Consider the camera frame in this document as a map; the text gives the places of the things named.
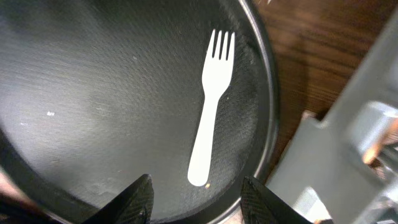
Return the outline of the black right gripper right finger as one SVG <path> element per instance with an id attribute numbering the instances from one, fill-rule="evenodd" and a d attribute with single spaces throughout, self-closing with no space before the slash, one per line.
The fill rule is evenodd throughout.
<path id="1" fill-rule="evenodd" d="M 245 224 L 312 224 L 256 178 L 246 176 L 241 189 Z"/>

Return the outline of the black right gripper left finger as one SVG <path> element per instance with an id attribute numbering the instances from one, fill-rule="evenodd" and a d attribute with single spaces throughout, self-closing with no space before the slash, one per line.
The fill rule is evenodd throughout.
<path id="1" fill-rule="evenodd" d="M 144 174 L 83 224 L 150 223 L 153 204 L 152 178 Z"/>

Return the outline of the white plastic fork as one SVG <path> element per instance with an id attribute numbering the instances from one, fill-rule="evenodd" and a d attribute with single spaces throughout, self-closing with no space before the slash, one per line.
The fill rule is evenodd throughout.
<path id="1" fill-rule="evenodd" d="M 218 102 L 228 89 L 233 74 L 235 33 L 214 30 L 202 71 L 205 95 L 197 136 L 188 167 L 187 179 L 194 186 L 207 183 Z"/>

